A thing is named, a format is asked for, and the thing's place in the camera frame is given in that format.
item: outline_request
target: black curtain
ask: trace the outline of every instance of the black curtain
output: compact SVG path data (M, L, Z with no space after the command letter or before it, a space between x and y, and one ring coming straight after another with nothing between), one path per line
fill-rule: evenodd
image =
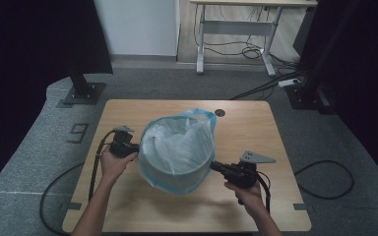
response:
M320 1L301 61L378 165L378 0Z
M112 74L93 0L0 0L0 171L67 64Z

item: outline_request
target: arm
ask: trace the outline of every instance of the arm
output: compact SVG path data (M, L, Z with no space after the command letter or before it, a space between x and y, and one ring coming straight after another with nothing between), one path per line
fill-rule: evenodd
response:
M264 236L282 235L278 226L266 210L262 201L260 184L256 182L255 186L250 189L240 189L235 185L226 182L224 185L235 192L235 196L244 202L247 213L254 219L257 228Z
M118 158L109 152L109 146L105 148L100 157L102 178L72 235L100 235L112 187L127 163L136 157L137 154L132 153L125 158Z

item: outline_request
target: table leg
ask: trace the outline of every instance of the table leg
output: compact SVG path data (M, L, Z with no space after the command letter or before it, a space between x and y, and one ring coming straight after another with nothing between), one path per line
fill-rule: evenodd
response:
M260 50L262 53L263 62L265 63L266 69L270 77L274 77L276 75L275 69L273 68L273 65L271 62L271 58L269 57L269 52L270 52L270 47L272 46L273 38L275 37L275 34L276 34L276 29L278 28L278 25L279 25L279 19L281 18L281 14L282 14L282 7L278 7L275 19L273 20L273 25L272 25L269 38L266 41L266 45L264 49Z
M205 5L202 5L201 21L199 23L199 46L198 59L196 61L196 72L204 73L204 23L205 23Z

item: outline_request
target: wooden table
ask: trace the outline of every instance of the wooden table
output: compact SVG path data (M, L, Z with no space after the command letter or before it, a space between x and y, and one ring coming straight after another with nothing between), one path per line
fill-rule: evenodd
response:
M202 5L202 13L199 23L199 46L196 71L204 73L204 34L235 34L235 35L262 35L268 36L268 40L261 49L263 62L269 76L276 75L269 57L270 48L283 7L316 7L316 0L190 0L191 3ZM206 5L229 5L229 6L266 6L278 7L275 18L272 22L231 22L231 21L207 21L205 17Z
M139 143L144 128L151 121L189 108L212 112L224 110L225 115L218 117L215 129L217 161L238 163L239 157L246 150L277 161L258 166L272 182L272 217L281 231L309 230L311 222L307 211L294 207L303 206L303 200L269 104L265 101L216 100L109 100L72 197L72 203L80 204L81 207L67 211L63 229L71 232L87 206L95 153L106 133L113 127L126 125L136 131L132 143ZM174 196L150 186L140 176L136 163L131 163L112 190L103 231L257 231L253 219L223 182L222 175L212 171L193 193Z

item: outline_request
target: human hand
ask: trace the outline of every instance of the human hand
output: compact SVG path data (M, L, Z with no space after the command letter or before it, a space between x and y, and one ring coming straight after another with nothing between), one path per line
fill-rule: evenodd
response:
M102 179L111 184L115 183L126 169L128 162L134 160L136 157L137 153L134 152L124 158L119 158L109 151L108 145L100 156Z
M266 209L262 201L262 193L259 181L256 181L253 187L249 189L241 189L232 183L225 182L224 185L235 192L235 196L242 200L247 213L252 217L257 213L257 210Z

